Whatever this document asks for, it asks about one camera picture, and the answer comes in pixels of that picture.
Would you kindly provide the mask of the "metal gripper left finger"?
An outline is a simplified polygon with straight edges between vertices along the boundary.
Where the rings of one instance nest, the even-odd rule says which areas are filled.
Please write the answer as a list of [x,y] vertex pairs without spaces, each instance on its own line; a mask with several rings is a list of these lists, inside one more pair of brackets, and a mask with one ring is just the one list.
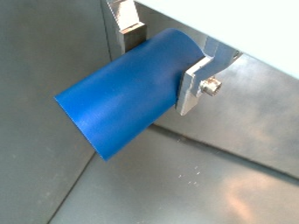
[[146,25],[140,21],[134,0],[106,0],[115,21],[115,35],[121,53],[126,53],[146,40]]

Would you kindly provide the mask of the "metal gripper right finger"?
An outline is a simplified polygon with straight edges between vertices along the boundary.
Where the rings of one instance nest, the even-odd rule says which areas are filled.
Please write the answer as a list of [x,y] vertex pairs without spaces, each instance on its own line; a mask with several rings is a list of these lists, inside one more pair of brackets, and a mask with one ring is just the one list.
[[201,94],[213,96],[221,87],[214,75],[229,67],[241,52],[216,39],[206,37],[202,56],[181,76],[174,109],[184,116],[197,105]]

